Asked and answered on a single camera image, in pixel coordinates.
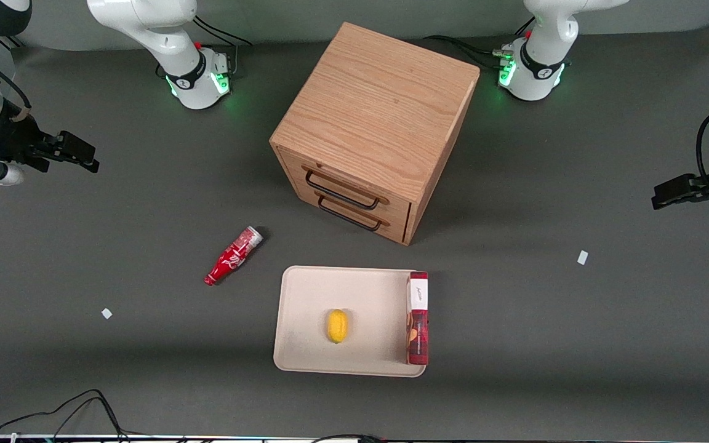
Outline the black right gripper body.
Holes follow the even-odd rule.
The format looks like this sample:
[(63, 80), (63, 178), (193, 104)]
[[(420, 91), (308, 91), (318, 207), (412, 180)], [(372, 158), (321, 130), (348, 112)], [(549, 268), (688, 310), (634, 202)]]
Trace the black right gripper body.
[(42, 139), (43, 133), (33, 118), (19, 122), (0, 118), (0, 183), (23, 181), (23, 168), (29, 167), (29, 156), (37, 156), (34, 148)]

